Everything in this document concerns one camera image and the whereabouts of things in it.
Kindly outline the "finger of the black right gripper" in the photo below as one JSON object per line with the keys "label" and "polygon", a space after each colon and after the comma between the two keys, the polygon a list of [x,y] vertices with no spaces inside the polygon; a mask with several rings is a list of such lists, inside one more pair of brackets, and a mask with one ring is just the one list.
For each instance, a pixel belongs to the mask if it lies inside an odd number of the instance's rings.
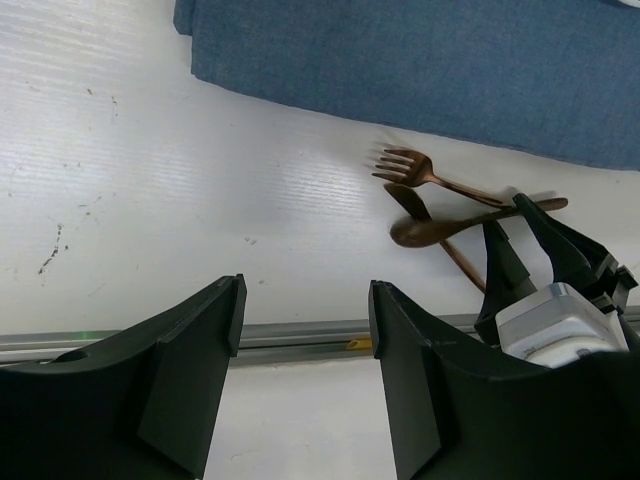
{"label": "finger of the black right gripper", "polygon": [[615,259],[600,243],[550,217],[525,194],[513,201],[551,261],[553,279],[582,295],[611,295]]}
{"label": "finger of the black right gripper", "polygon": [[483,234],[487,260],[486,290],[474,328],[484,343],[498,345],[496,315],[534,293],[535,286],[499,223],[484,223]]}

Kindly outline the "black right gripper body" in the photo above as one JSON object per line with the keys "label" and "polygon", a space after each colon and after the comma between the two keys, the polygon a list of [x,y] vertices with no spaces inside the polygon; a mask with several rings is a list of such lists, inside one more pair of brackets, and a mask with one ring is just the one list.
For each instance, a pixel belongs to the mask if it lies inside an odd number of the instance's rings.
{"label": "black right gripper body", "polygon": [[596,269],[598,280],[590,290],[590,301],[617,324],[628,350],[639,349],[639,337],[624,318],[629,292],[638,286],[631,271],[607,254]]}

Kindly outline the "copper spoon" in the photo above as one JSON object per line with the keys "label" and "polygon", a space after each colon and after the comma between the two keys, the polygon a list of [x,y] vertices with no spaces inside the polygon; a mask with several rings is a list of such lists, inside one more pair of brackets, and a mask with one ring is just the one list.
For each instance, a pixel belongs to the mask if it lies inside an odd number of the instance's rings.
{"label": "copper spoon", "polygon": [[476,225],[523,215],[518,207],[511,207],[465,220],[433,220],[427,218],[428,211],[420,198],[409,202],[408,213],[408,218],[390,228],[391,239],[406,248],[432,246]]}

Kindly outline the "blue cloth placemat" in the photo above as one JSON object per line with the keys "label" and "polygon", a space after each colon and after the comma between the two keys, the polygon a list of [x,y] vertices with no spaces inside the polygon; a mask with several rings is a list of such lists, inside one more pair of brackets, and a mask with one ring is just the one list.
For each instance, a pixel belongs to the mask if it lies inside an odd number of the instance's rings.
{"label": "blue cloth placemat", "polygon": [[336,117],[639,167],[639,12],[617,1],[179,1],[191,71]]}

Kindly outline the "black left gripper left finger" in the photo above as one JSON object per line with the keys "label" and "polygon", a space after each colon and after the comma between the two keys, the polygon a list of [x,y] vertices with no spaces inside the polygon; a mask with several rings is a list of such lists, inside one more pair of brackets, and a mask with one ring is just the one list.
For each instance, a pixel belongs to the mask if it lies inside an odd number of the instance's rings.
{"label": "black left gripper left finger", "polygon": [[5,479],[200,479],[247,289],[222,277],[52,361],[1,371]]}

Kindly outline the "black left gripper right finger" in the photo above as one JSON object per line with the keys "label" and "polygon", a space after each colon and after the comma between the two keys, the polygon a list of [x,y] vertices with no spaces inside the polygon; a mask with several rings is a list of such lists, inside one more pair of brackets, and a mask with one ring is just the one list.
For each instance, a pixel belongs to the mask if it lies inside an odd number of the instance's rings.
{"label": "black left gripper right finger", "polygon": [[431,315],[391,283],[369,290],[401,479],[635,479],[639,352],[549,369]]}

